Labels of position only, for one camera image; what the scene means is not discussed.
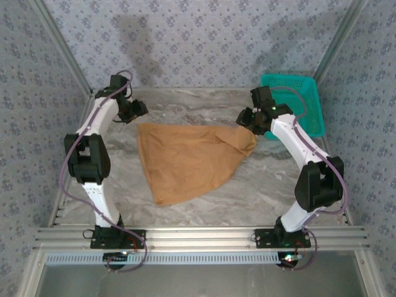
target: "patterned wallpaper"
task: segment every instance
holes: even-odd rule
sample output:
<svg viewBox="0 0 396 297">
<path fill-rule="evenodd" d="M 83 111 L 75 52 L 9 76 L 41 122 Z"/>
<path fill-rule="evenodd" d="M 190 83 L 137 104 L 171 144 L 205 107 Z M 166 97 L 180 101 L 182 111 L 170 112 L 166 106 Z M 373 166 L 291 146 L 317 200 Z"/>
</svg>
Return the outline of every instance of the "patterned wallpaper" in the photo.
<svg viewBox="0 0 396 297">
<path fill-rule="evenodd" d="M 13 296 L 47 224 L 84 96 L 28 0 L 0 1 L 0 296 Z"/>
<path fill-rule="evenodd" d="M 244 87 L 312 75 L 350 0 L 45 0 L 93 88 Z"/>
<path fill-rule="evenodd" d="M 319 86 L 327 134 L 346 164 L 351 211 L 368 227 L 396 296 L 396 2 L 370 0 Z"/>
</svg>

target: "cloth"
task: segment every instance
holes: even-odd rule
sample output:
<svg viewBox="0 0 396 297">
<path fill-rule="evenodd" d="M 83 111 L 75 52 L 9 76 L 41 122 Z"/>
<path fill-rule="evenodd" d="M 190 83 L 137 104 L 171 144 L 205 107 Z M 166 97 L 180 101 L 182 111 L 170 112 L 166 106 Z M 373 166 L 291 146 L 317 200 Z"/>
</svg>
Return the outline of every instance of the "cloth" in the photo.
<svg viewBox="0 0 396 297">
<path fill-rule="evenodd" d="M 257 144 L 243 127 L 139 124 L 139 156 L 158 205 L 184 202 L 228 181 Z"/>
</svg>

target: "plastic basket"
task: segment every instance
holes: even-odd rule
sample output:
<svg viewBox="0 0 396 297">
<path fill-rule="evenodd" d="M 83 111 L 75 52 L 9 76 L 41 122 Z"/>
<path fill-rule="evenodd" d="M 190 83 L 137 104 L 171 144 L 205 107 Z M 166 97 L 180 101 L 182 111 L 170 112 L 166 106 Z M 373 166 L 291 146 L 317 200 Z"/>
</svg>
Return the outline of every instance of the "plastic basket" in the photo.
<svg viewBox="0 0 396 297">
<path fill-rule="evenodd" d="M 264 74 L 261 77 L 261 86 L 289 87 L 295 89 L 304 98 L 307 114 L 298 122 L 310 137 L 322 137 L 325 133 L 321 103 L 315 80 L 311 77 L 283 74 Z M 287 90 L 274 90 L 272 97 L 277 104 L 286 103 L 297 116 L 304 112 L 301 100 Z M 271 132 L 265 133 L 268 139 L 277 139 Z"/>
</svg>

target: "black mounting plate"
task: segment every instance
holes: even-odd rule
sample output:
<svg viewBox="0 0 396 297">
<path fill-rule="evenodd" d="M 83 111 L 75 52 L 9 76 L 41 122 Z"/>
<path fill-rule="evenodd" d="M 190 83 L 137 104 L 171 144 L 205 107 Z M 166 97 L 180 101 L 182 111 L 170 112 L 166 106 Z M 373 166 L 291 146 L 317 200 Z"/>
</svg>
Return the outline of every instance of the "black mounting plate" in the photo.
<svg viewBox="0 0 396 297">
<path fill-rule="evenodd" d="M 311 247 L 309 235 L 301 230 L 287 233 L 287 236 L 282 242 L 279 241 L 275 230 L 271 229 L 255 229 L 254 230 L 256 248 L 258 249 L 273 249 L 273 248 L 304 248 Z"/>
<path fill-rule="evenodd" d="M 133 249 L 134 244 L 136 244 L 137 249 L 144 249 L 143 243 L 128 233 L 124 233 L 123 234 L 124 238 L 120 238 L 119 233 L 115 233 L 115 234 L 113 233 L 114 236 L 112 236 L 113 235 L 112 233 L 104 234 L 103 229 L 110 229 L 110 228 L 102 228 L 101 233 L 93 232 L 91 239 L 91 249 Z M 130 230 L 130 231 L 136 233 L 145 240 L 146 238 L 145 230 Z"/>
</svg>

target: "marble surface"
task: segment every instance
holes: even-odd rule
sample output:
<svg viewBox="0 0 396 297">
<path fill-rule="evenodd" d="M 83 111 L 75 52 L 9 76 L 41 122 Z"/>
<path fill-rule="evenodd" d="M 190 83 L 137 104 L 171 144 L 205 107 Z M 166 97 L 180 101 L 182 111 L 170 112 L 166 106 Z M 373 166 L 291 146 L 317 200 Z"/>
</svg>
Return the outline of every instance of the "marble surface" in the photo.
<svg viewBox="0 0 396 297">
<path fill-rule="evenodd" d="M 251 106 L 251 99 L 248 89 L 136 90 L 134 98 L 146 103 L 149 114 L 128 125 L 112 123 L 104 137 L 111 158 L 108 180 L 126 225 L 273 225 L 291 207 L 298 167 L 281 142 L 265 137 L 259 137 L 251 156 L 220 188 L 182 204 L 155 205 L 140 165 L 136 123 L 236 126 L 236 117 Z M 320 139 L 316 142 L 323 147 Z M 87 198 L 74 181 L 69 192 Z M 67 199 L 62 209 L 56 223 L 95 223 L 93 211 L 84 204 Z M 341 221 L 342 216 L 321 215 L 312 225 Z"/>
</svg>

